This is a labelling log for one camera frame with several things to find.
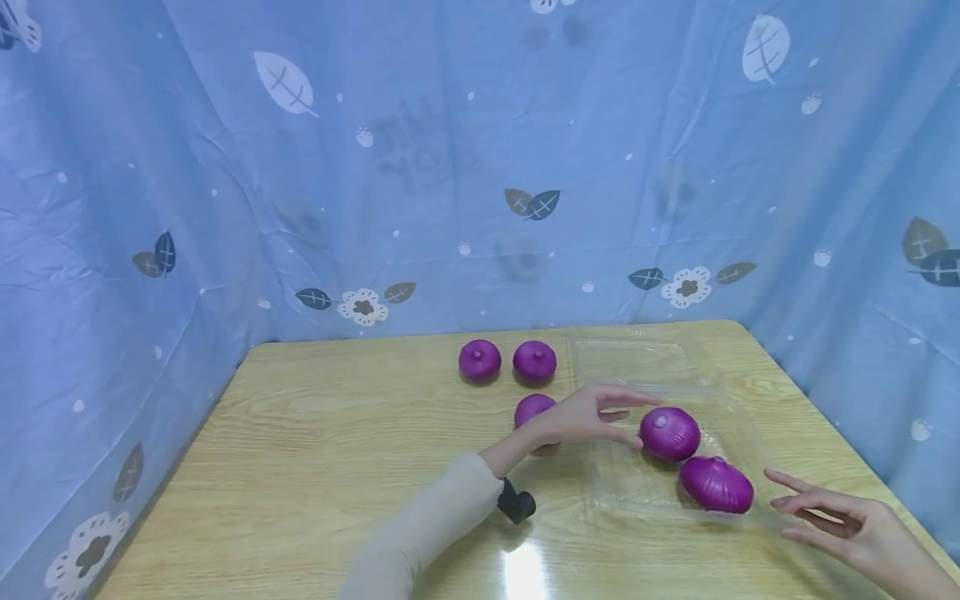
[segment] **purple onion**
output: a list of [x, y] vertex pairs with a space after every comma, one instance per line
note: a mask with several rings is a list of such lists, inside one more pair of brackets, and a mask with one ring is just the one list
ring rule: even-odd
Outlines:
[[685, 410], [659, 406], [640, 421], [643, 449], [664, 461], [685, 461], [700, 447], [700, 426]]
[[708, 511], [743, 515], [754, 504], [754, 485], [719, 456], [695, 456], [680, 467], [686, 495]]
[[557, 354], [544, 342], [524, 342], [514, 352], [514, 371], [526, 383], [546, 383], [557, 371]]
[[516, 404], [516, 410], [514, 410], [514, 429], [519, 429], [528, 420], [536, 417], [540, 413], [545, 413], [556, 405], [557, 402], [546, 394], [530, 394]]
[[500, 350], [489, 340], [473, 340], [460, 349], [460, 373], [467, 381], [491, 379], [500, 371]]

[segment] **blue fabric backdrop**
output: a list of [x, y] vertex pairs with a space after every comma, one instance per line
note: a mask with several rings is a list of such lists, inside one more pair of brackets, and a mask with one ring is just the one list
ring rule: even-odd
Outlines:
[[717, 318], [960, 559], [958, 29], [0, 0], [0, 597], [80, 597], [255, 344]]

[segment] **left hand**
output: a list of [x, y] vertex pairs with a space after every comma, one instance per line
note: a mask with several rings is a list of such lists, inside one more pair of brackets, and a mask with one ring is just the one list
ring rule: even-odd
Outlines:
[[625, 410], [603, 411], [657, 404], [660, 404], [657, 398], [631, 388], [590, 385], [527, 421], [520, 429], [530, 427], [545, 444], [610, 440], [639, 450], [643, 448], [643, 442], [636, 433], [611, 424], [626, 419], [630, 413]]

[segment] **black strap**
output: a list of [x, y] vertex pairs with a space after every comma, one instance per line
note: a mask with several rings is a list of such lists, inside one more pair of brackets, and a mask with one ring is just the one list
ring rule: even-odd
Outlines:
[[514, 525], [519, 525], [537, 511], [537, 501], [529, 492], [517, 492], [509, 479], [503, 480], [503, 493], [496, 500], [496, 508]]

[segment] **plastic tray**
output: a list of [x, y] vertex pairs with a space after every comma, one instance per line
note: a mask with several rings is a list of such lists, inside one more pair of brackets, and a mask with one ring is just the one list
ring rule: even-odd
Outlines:
[[[782, 491], [763, 475], [767, 453], [742, 401], [726, 393], [719, 373], [694, 341], [680, 336], [624, 330], [619, 337], [574, 332], [571, 354], [578, 383], [615, 383], [647, 391], [663, 405], [686, 410], [700, 424], [697, 455], [722, 456], [754, 484], [754, 505], [745, 515], [705, 511], [680, 488], [680, 465], [664, 463], [622, 444], [597, 443], [591, 452], [594, 503], [606, 509], [731, 525], [779, 528], [783, 519], [770, 500]], [[636, 431], [646, 410], [619, 423]]]
[[722, 388], [722, 378], [694, 341], [643, 326], [620, 335], [574, 331], [569, 340], [580, 385], [615, 383], [655, 392]]

